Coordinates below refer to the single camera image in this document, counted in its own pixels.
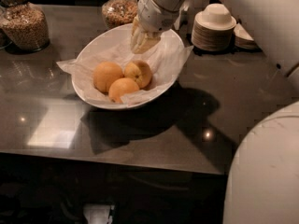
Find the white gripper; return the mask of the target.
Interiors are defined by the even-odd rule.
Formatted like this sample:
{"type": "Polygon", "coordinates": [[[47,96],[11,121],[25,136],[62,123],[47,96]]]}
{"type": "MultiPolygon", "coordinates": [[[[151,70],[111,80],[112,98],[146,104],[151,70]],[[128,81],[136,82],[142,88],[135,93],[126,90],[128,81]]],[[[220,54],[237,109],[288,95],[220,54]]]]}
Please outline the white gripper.
{"type": "Polygon", "coordinates": [[[142,54],[156,46],[162,33],[169,30],[178,18],[177,11],[169,11],[157,5],[154,0],[139,0],[137,16],[133,19],[131,32],[131,51],[134,54],[142,54]],[[141,32],[142,28],[150,33],[141,32]]]}

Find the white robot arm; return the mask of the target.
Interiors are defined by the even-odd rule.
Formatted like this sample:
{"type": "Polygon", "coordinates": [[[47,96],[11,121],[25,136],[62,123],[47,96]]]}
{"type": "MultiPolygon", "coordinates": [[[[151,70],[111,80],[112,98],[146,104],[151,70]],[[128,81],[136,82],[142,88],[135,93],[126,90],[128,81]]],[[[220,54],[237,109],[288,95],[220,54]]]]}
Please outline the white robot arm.
{"type": "Polygon", "coordinates": [[[145,203],[155,224],[299,224],[298,97],[262,56],[201,58],[181,85],[136,110],[150,177],[192,174],[186,195],[145,203]]]}

